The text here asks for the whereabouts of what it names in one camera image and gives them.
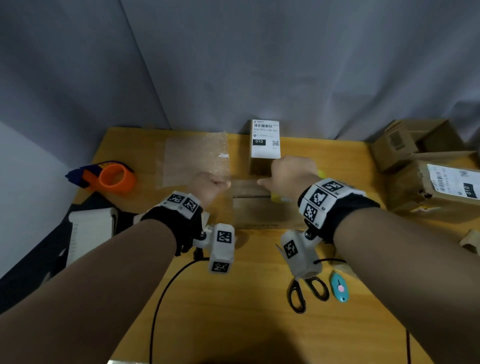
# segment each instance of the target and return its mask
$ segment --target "wristband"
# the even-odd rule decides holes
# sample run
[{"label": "wristband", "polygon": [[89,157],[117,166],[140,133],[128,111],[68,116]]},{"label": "wristband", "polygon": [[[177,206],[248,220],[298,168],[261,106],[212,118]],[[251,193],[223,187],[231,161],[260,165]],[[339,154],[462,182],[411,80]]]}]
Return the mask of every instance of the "wristband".
[{"label": "wristband", "polygon": [[148,210],[141,221],[152,218],[163,222],[175,236],[177,242],[175,256],[179,256],[190,250],[193,239],[205,238],[202,234],[202,212],[200,201],[195,196],[174,191],[157,206]]},{"label": "wristband", "polygon": [[333,243],[333,235],[339,224],[351,212],[368,207],[380,207],[367,198],[366,193],[343,182],[326,178],[307,188],[298,200],[299,212],[309,228],[327,243]]}]

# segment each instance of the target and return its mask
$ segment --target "orange ring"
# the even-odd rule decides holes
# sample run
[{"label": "orange ring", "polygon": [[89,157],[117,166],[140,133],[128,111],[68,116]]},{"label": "orange ring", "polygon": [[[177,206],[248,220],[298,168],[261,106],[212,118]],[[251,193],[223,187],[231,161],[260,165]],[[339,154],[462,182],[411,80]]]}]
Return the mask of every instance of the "orange ring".
[{"label": "orange ring", "polygon": [[[123,173],[119,182],[114,182],[114,178]],[[130,192],[137,183],[135,174],[119,163],[112,163],[102,169],[98,177],[98,183],[105,191],[115,194],[126,194]]]}]

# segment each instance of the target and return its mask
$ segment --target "person's left hand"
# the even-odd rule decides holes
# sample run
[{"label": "person's left hand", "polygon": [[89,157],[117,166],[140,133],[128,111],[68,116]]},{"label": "person's left hand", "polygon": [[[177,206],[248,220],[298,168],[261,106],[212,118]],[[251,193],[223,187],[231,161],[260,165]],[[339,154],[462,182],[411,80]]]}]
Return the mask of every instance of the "person's left hand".
[{"label": "person's left hand", "polygon": [[208,172],[200,172],[187,185],[187,193],[200,200],[200,206],[205,209],[212,203],[216,195],[230,188],[232,183]]}]

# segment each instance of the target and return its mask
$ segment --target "scissors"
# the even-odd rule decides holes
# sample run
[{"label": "scissors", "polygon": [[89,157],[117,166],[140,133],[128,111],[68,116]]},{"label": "scissors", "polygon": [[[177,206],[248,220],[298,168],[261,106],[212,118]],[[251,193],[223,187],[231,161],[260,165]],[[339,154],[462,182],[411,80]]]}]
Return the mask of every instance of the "scissors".
[{"label": "scissors", "polygon": [[[328,287],[327,285],[325,284],[324,281],[322,281],[320,278],[318,278],[317,276],[313,276],[311,278],[305,278],[303,279],[305,281],[305,283],[307,284],[308,288],[310,288],[310,290],[312,291],[313,295],[319,299],[320,301],[323,301],[323,302],[326,302],[328,301],[328,299],[330,298],[330,292],[328,291]],[[313,282],[319,282],[323,289],[324,289],[324,293],[323,295],[321,295],[317,289],[314,287],[313,285]],[[293,292],[295,292],[297,294],[297,297],[300,301],[300,305],[298,307],[296,307],[293,302],[292,302],[292,295],[293,295]],[[305,299],[303,298],[303,293],[301,291],[301,288],[300,288],[300,284],[299,284],[299,279],[298,278],[294,278],[292,279],[292,282],[290,283],[289,287],[288,287],[288,290],[287,290],[287,300],[288,300],[288,304],[290,305],[290,307],[292,308],[293,311],[295,311],[297,314],[304,314],[305,311],[307,311],[307,303],[305,302]]]}]

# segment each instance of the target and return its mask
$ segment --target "forearm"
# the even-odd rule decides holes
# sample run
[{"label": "forearm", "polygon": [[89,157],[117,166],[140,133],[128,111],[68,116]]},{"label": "forearm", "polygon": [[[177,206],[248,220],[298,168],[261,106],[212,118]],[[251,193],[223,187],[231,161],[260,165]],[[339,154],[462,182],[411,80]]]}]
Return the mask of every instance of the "forearm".
[{"label": "forearm", "polygon": [[175,248],[163,223],[146,220],[89,252],[0,316],[2,360],[106,363]]},{"label": "forearm", "polygon": [[479,355],[473,346],[480,335],[477,256],[378,208],[348,215],[334,241],[365,285],[436,362],[455,358],[465,363]]}]

